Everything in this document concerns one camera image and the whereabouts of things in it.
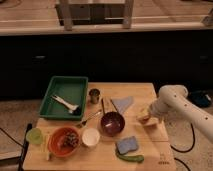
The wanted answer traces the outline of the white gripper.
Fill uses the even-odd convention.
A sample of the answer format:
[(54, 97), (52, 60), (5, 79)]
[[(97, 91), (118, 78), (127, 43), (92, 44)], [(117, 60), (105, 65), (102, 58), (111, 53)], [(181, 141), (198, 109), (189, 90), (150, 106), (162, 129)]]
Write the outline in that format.
[(150, 113), (151, 116), (156, 117), (159, 120), (162, 120), (163, 119), (163, 114), (164, 114), (163, 103), (160, 102), (159, 100), (154, 101), (149, 106), (149, 113)]

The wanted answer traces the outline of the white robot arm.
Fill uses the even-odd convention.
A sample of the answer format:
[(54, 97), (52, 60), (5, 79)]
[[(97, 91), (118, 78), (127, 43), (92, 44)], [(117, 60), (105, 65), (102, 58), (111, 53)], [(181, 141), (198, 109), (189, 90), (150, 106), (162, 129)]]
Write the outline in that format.
[(183, 85), (164, 85), (159, 89), (158, 98), (148, 107), (148, 113), (161, 119), (172, 108), (213, 143), (213, 115), (192, 104), (187, 96), (188, 90)]

